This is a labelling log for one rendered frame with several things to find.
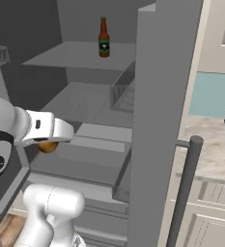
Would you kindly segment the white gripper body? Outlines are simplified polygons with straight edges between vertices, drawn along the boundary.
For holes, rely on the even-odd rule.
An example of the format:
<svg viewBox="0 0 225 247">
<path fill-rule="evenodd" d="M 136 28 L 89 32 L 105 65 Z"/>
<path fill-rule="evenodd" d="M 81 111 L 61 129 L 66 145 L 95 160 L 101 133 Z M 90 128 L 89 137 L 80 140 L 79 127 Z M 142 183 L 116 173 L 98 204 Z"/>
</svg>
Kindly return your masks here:
<svg viewBox="0 0 225 247">
<path fill-rule="evenodd" d="M 56 142 L 70 142 L 73 138 L 73 126 L 61 119 L 54 120 L 54 131 L 52 139 Z"/>
</svg>

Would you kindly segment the orange brown sweet potato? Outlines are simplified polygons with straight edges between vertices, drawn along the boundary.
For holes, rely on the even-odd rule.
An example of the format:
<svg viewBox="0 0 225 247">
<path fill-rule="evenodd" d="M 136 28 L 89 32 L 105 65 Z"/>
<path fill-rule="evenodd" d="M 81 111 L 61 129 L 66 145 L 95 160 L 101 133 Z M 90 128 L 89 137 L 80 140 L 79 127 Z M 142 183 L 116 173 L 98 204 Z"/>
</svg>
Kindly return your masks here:
<svg viewBox="0 0 225 247">
<path fill-rule="evenodd" d="M 44 153 L 50 153 L 57 149 L 58 142 L 40 142 L 38 143 L 38 149 Z"/>
</svg>

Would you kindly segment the grey glass fridge shelf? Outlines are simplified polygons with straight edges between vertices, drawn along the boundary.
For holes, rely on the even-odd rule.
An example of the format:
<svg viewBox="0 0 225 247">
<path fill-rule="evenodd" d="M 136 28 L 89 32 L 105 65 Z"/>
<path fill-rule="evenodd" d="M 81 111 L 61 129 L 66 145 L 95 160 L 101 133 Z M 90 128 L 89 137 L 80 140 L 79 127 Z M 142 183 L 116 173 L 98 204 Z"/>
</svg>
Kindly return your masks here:
<svg viewBox="0 0 225 247">
<path fill-rule="evenodd" d="M 24 65 L 125 70 L 134 60 L 135 45 L 132 43 L 111 43 L 109 57 L 101 58 L 96 42 L 65 41 L 24 62 Z"/>
<path fill-rule="evenodd" d="M 132 115 L 112 110 L 108 85 L 72 82 L 42 109 L 70 122 L 132 127 Z"/>
</svg>

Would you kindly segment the clear fridge drawer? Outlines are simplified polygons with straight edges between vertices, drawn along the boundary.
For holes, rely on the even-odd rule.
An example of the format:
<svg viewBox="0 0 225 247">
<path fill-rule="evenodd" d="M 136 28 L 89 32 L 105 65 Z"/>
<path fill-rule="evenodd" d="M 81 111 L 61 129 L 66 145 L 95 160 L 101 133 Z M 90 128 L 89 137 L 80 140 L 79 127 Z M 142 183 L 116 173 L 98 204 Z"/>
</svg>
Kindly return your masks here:
<svg viewBox="0 0 225 247">
<path fill-rule="evenodd" d="M 110 108 L 115 111 L 133 112 L 135 62 L 132 62 L 110 87 Z"/>
</svg>

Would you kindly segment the grey fridge door with bins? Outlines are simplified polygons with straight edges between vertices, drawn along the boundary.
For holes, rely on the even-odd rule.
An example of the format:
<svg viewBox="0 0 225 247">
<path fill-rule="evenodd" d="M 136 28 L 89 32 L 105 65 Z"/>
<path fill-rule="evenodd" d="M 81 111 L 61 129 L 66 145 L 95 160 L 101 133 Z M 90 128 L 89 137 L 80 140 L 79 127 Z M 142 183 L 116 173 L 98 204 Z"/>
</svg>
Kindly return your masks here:
<svg viewBox="0 0 225 247">
<path fill-rule="evenodd" d="M 0 44 L 0 97 L 12 103 L 9 80 L 12 79 L 12 61 L 6 45 Z M 29 163 L 23 148 L 13 148 L 9 164 L 0 176 L 0 220 L 11 208 L 20 187 L 29 175 Z"/>
</svg>

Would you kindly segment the brown beer bottle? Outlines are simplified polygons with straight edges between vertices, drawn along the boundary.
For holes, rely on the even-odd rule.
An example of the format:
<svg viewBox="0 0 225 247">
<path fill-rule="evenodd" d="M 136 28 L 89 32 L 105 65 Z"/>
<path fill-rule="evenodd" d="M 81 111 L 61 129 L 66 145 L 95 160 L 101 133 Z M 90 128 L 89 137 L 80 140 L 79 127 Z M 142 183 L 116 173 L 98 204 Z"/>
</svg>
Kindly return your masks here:
<svg viewBox="0 0 225 247">
<path fill-rule="evenodd" d="M 100 18 L 100 32 L 98 35 L 98 52 L 99 56 L 106 58 L 110 55 L 110 37 L 107 32 L 106 17 Z"/>
</svg>

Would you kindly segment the grey fridge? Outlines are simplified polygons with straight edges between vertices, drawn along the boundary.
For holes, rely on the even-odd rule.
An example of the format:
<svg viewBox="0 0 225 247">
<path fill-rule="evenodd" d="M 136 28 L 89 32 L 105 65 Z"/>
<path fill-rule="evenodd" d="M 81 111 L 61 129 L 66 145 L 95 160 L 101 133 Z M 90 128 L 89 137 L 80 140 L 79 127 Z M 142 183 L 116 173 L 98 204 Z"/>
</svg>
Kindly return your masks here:
<svg viewBox="0 0 225 247">
<path fill-rule="evenodd" d="M 151 0 L 0 0 L 0 44 L 6 45 L 12 61 L 9 94 L 12 105 L 43 111 L 44 106 L 69 83 L 81 82 L 111 87 L 123 70 L 25 66 L 24 62 L 65 41 L 98 44 L 100 18 L 106 17 L 111 43 L 135 45 L 138 10 Z M 112 198 L 112 186 L 128 151 L 132 154 L 132 127 L 70 122 L 70 142 L 59 143 L 50 153 L 38 145 L 23 148 L 29 177 L 7 214 L 27 217 L 23 202 L 31 184 L 53 185 L 83 194 L 85 206 L 72 220 L 86 247 L 127 247 L 129 205 Z"/>
</svg>

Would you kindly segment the clear door bin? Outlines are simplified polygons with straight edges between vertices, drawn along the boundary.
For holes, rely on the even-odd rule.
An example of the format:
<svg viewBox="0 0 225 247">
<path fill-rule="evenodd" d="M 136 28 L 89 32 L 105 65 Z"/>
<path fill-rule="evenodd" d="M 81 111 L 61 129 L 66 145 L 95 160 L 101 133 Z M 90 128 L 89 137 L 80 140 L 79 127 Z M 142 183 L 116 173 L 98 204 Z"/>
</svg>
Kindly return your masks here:
<svg viewBox="0 0 225 247">
<path fill-rule="evenodd" d="M 128 151 L 116 182 L 112 186 L 112 198 L 126 204 L 129 203 L 130 162 L 131 151 Z"/>
</svg>

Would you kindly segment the cream base cupboards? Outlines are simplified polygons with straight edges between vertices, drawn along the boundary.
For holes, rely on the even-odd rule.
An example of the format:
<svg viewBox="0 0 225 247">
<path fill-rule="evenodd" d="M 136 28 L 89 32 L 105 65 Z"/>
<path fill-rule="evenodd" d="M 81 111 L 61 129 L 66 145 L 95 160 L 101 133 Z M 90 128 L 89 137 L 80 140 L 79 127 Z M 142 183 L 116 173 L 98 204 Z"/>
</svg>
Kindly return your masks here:
<svg viewBox="0 0 225 247">
<path fill-rule="evenodd" d="M 194 177 L 176 247 L 225 247 L 225 177 Z"/>
</svg>

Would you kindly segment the cream wall cupboard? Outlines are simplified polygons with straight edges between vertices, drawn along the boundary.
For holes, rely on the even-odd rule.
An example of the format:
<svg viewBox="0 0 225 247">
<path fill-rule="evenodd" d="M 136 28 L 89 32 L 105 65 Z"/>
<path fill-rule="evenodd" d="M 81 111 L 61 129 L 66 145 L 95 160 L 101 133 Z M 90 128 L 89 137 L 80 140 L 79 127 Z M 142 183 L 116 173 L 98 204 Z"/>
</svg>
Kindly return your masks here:
<svg viewBox="0 0 225 247">
<path fill-rule="evenodd" d="M 225 0 L 211 0 L 198 70 L 225 73 Z"/>
</svg>

